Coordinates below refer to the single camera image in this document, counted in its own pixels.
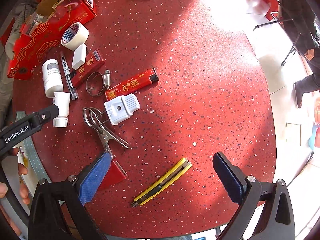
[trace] box cutter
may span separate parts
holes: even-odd
[[[164,176],[158,179],[154,184],[137,196],[131,203],[132,207],[138,205],[142,206],[150,199],[154,198],[160,192],[169,187],[173,182],[180,178],[188,169],[192,167],[190,161],[186,158],[182,158],[176,165],[174,165]]]

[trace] black and white pen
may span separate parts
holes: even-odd
[[[64,71],[64,74],[66,75],[67,85],[68,85],[68,89],[69,89],[69,92],[71,95],[71,99],[77,100],[79,98],[78,92],[77,92],[77,89],[74,88],[72,85],[71,78],[70,78],[70,70],[69,70],[69,67],[67,64],[67,60],[66,60],[65,56],[63,55],[62,51],[60,52],[60,56],[61,56],[63,71]]]

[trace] bottle label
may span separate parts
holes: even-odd
[[[47,65],[48,75],[58,73],[60,75],[59,65],[57,63],[50,63]]]

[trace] speckled tabletop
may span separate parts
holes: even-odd
[[[86,208],[100,229],[122,237],[180,236],[227,223],[237,205],[217,178],[212,155],[222,151],[262,181],[272,181],[276,162],[267,82],[247,37],[217,26],[205,0],[95,2],[98,16],[85,25],[86,44],[105,58],[100,71],[108,68],[115,85],[155,67],[160,81],[139,90],[140,110],[111,127],[132,147],[110,144],[128,179],[98,192]],[[72,52],[61,46],[47,58],[60,62],[60,50],[71,66]],[[79,173],[103,150],[83,122],[82,107],[103,109],[104,96],[90,97],[84,85],[78,93],[67,128],[49,124],[33,135],[52,181]],[[30,81],[15,81],[15,111],[29,114],[51,103],[41,67]],[[130,207],[182,157],[193,165],[187,173],[144,206]]]

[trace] hand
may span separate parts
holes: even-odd
[[[19,152],[19,149],[18,148],[14,148],[13,151],[12,151],[12,155],[17,155],[18,152]],[[19,175],[28,174],[28,169],[21,163],[18,163],[18,170],[19,170]],[[3,198],[5,196],[5,194],[7,193],[7,191],[8,191],[7,185],[0,182],[0,198]],[[22,201],[26,205],[28,205],[30,203],[29,190],[28,190],[27,186],[23,182],[20,183],[20,196],[22,198]],[[6,212],[4,211],[4,209],[2,208],[1,205],[0,205],[0,210],[4,214],[4,216],[7,219],[9,225],[12,227],[13,231],[15,231],[15,233],[18,236],[20,236],[21,235],[21,231],[15,225],[15,223],[11,220],[11,218],[6,214]]]
[[[304,54],[307,60],[312,60],[315,56],[315,49],[308,49],[308,51]]]

